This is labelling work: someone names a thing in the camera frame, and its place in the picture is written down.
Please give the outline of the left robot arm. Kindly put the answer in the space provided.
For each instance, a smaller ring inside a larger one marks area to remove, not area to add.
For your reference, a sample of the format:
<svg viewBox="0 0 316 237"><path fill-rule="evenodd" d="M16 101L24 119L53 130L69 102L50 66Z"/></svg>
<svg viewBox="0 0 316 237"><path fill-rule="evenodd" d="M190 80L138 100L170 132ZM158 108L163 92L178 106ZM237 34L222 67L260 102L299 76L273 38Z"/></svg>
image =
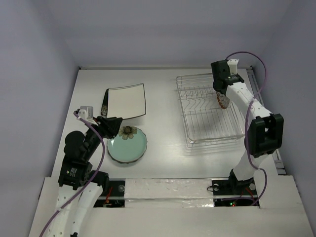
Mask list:
<svg viewBox="0 0 316 237"><path fill-rule="evenodd" d="M89 160L99 146L105 155L104 139L118 135L122 118L99 116L87 121L77 111L74 115L88 131L73 131L65 138L55 211L42 237L80 237L97 199L109 190L108 173L100 171L100 166L93 169Z"/></svg>

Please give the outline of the metal wire dish rack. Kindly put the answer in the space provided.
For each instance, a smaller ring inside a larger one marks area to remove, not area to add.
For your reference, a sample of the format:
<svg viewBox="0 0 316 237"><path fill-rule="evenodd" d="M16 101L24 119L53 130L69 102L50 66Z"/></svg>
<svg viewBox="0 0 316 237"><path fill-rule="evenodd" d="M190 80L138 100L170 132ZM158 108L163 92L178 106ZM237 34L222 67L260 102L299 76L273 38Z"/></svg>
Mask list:
<svg viewBox="0 0 316 237"><path fill-rule="evenodd" d="M176 85L190 145L216 146L244 138L243 115L232 102L221 108L211 73L178 76Z"/></svg>

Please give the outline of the cream square plate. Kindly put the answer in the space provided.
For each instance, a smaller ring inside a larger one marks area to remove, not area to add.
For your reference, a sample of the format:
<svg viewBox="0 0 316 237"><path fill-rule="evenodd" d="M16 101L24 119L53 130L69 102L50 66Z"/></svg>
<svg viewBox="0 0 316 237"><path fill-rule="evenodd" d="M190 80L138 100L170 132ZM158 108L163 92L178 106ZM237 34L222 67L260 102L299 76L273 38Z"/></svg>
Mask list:
<svg viewBox="0 0 316 237"><path fill-rule="evenodd" d="M146 115L146 112L143 83L109 88L107 118L133 119Z"/></svg>

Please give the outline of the black floral rectangular plate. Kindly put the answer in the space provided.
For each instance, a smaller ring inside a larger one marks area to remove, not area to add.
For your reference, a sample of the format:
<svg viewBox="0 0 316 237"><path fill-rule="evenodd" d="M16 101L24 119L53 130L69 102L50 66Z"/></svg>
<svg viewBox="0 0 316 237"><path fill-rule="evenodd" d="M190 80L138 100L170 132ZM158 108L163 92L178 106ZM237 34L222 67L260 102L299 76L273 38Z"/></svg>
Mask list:
<svg viewBox="0 0 316 237"><path fill-rule="evenodd" d="M101 111L100 111L100 115L105 118L107 117L107 113L108 113L108 98L109 98L109 89L106 89L104 98L102 101Z"/></svg>

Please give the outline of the white petal pattern bowl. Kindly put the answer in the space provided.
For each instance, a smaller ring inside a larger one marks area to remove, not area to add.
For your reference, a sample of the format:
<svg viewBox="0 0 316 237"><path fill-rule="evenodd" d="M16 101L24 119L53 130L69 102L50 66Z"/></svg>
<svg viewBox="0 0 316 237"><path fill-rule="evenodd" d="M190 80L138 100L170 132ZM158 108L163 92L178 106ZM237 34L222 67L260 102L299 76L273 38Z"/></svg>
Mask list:
<svg viewBox="0 0 316 237"><path fill-rule="evenodd" d="M216 98L220 108L227 109L230 105L230 99L220 92L216 92Z"/></svg>

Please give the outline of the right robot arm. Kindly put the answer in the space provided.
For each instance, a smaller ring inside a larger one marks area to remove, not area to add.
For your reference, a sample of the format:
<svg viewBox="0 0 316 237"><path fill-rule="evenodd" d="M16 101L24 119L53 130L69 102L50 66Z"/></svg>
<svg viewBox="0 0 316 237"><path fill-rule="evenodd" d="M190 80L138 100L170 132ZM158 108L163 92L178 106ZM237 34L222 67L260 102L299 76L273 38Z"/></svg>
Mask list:
<svg viewBox="0 0 316 237"><path fill-rule="evenodd" d="M234 103L245 118L245 153L226 180L214 180L215 195L239 195L253 181L262 161L281 147L284 118L266 109L237 72L238 60L211 63L213 89L222 109Z"/></svg>

